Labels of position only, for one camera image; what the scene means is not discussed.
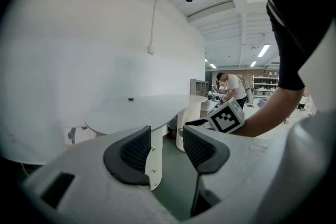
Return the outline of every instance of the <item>floor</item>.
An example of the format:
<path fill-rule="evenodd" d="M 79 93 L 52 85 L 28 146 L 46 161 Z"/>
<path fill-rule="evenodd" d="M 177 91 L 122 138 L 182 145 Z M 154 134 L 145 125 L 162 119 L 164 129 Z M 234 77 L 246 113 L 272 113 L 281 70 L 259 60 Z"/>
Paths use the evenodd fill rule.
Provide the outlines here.
<path fill-rule="evenodd" d="M 258 111 L 245 107 L 246 118 Z M 307 111 L 296 109 L 293 114 L 273 130 L 259 136 L 270 139 L 277 132 L 288 132 L 297 121 L 309 117 Z M 196 188 L 196 170 L 185 153 L 176 148 L 176 140 L 168 138 L 163 142 L 162 149 L 162 181 L 153 191 L 154 196 L 175 216 L 179 221 L 190 218 L 191 206 Z"/>

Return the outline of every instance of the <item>shelving unit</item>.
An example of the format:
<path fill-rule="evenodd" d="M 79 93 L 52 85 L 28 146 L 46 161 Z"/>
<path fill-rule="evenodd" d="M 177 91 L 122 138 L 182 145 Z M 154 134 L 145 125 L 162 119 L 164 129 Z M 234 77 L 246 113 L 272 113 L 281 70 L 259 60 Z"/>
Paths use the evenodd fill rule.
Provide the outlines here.
<path fill-rule="evenodd" d="M 255 77 L 252 76 L 252 89 L 254 92 L 262 92 L 262 95 L 256 95 L 254 93 L 253 98 L 269 98 L 268 93 L 273 93 L 275 90 L 271 88 L 278 87 L 279 78 L 274 77 Z"/>
<path fill-rule="evenodd" d="M 190 94 L 208 97 L 208 82 L 203 80 L 190 80 Z"/>

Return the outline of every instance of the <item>green floor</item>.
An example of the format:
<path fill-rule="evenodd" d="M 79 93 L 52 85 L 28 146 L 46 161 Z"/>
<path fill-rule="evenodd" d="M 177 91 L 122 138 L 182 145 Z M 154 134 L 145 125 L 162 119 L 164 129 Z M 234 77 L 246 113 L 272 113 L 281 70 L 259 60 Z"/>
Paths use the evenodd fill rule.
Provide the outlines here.
<path fill-rule="evenodd" d="M 164 140 L 162 180 L 153 194 L 180 221 L 190 218 L 196 179 L 196 170 L 187 155 L 176 148 L 176 140 Z"/>

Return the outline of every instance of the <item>black pants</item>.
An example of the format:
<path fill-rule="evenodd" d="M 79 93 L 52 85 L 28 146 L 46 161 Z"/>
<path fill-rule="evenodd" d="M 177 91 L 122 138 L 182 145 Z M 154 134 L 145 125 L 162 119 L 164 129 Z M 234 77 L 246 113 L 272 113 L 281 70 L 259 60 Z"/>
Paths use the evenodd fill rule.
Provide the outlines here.
<path fill-rule="evenodd" d="M 241 98 L 241 99 L 236 99 L 236 101 L 238 102 L 238 104 L 240 105 L 240 107 L 241 107 L 242 109 L 243 109 L 243 107 L 244 107 L 245 100 L 246 100 L 246 97 Z"/>

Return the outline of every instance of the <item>wall outlet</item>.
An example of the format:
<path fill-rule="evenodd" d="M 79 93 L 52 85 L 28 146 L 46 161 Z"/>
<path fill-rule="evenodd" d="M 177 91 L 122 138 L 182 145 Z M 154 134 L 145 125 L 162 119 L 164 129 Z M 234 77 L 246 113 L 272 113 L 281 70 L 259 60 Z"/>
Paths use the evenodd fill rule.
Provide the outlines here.
<path fill-rule="evenodd" d="M 155 47 L 149 45 L 149 46 L 148 46 L 148 53 L 149 53 L 149 54 L 154 54 L 154 53 L 155 53 Z"/>

